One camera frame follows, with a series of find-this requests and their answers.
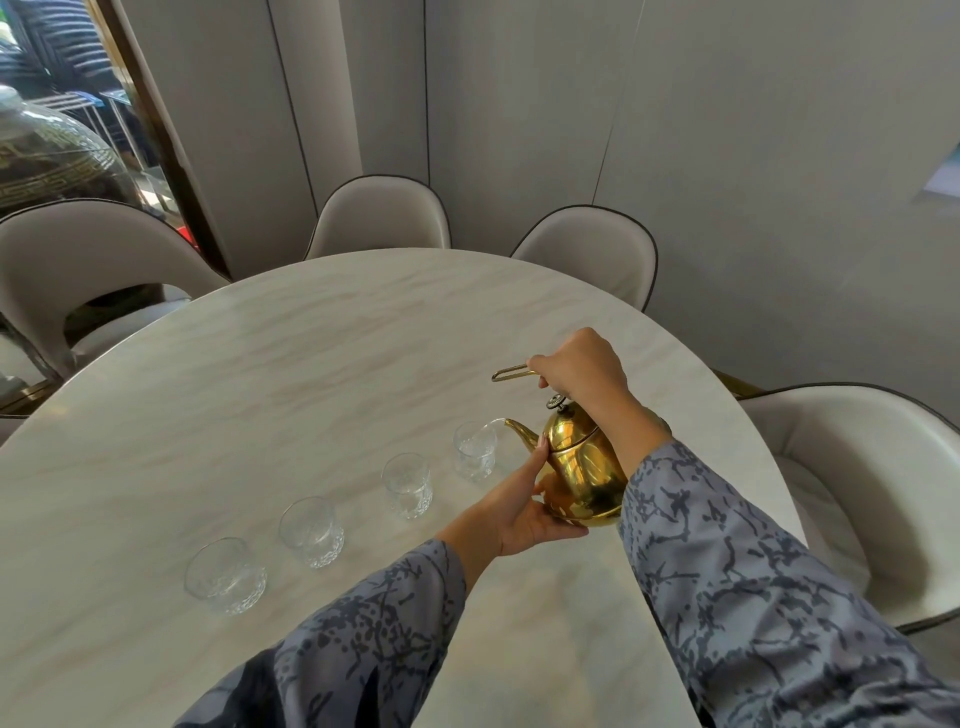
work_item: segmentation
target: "gray patterned clothing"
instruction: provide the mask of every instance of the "gray patterned clothing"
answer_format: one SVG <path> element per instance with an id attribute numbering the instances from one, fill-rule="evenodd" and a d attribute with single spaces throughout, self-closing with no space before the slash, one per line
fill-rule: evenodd
<path id="1" fill-rule="evenodd" d="M 684 445 L 640 464 L 619 531 L 704 723 L 960 725 L 960 690 Z"/>
<path id="2" fill-rule="evenodd" d="M 960 691 L 683 445 L 640 464 L 619 532 L 706 725 L 960 726 Z M 459 558 L 428 541 L 238 667 L 177 726 L 408 726 L 465 601 Z"/>

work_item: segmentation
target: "left hand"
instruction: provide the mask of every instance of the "left hand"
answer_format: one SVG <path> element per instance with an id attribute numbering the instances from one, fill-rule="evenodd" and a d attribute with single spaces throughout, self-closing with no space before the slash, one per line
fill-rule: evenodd
<path id="1" fill-rule="evenodd" d="M 541 437 L 536 449 L 517 470 L 487 493 L 477 509 L 492 526 L 499 542 L 499 555 L 511 556 L 547 541 L 586 536 L 581 525 L 561 521 L 547 512 L 533 496 L 543 492 L 543 481 L 537 474 L 546 462 L 548 447 Z"/>

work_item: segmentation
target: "chair backrest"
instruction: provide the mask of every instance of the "chair backrest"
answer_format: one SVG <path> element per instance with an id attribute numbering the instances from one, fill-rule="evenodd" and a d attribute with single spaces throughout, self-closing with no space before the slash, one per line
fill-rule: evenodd
<path id="1" fill-rule="evenodd" d="M 814 473 L 870 565 L 865 596 L 914 631 L 960 610 L 960 431 L 917 401 L 862 384 L 742 400 L 775 455 Z"/>
<path id="2" fill-rule="evenodd" d="M 306 258 L 377 248 L 449 248 L 444 206 L 432 189 L 405 177 L 361 177 L 326 201 Z"/>
<path id="3" fill-rule="evenodd" d="M 0 445 L 10 439 L 18 427 L 26 422 L 24 415 L 0 415 Z"/>
<path id="4" fill-rule="evenodd" d="M 513 255 L 594 285 L 643 310 L 657 278 L 657 244 L 639 222 L 589 205 L 551 212 Z"/>
<path id="5" fill-rule="evenodd" d="M 67 314 L 145 283 L 198 298 L 229 281 L 173 228 L 120 203 L 66 200 L 0 221 L 0 313 L 62 376 L 74 371 L 63 337 Z"/>

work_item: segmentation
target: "right hand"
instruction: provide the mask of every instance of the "right hand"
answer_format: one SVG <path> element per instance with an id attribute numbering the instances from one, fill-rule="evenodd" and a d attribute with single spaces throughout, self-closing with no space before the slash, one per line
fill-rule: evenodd
<path id="1" fill-rule="evenodd" d="M 580 404 L 599 392 L 630 395 L 619 357 L 592 328 L 574 331 L 549 356 L 531 356 L 527 366 L 540 375 L 540 389 L 549 385 Z"/>

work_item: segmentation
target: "clear glass tumbler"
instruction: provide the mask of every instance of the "clear glass tumbler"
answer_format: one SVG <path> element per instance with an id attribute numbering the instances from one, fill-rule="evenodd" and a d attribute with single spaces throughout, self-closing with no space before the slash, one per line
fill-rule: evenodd
<path id="1" fill-rule="evenodd" d="M 415 452 L 391 458 L 383 466 L 380 481 L 387 489 L 394 511 L 405 519 L 422 516 L 433 502 L 430 466 L 425 457 Z"/>
<path id="2" fill-rule="evenodd" d="M 344 547 L 344 528 L 333 503 L 313 496 L 297 500 L 280 517 L 280 540 L 310 569 L 325 567 Z"/>
<path id="3" fill-rule="evenodd" d="M 220 539 L 190 559 L 183 587 L 214 612 L 239 615 L 256 604 L 267 588 L 267 570 L 254 562 L 243 539 Z"/>
<path id="4" fill-rule="evenodd" d="M 453 433 L 457 473 L 467 480 L 483 480 L 496 464 L 496 430 L 493 423 L 463 423 Z"/>

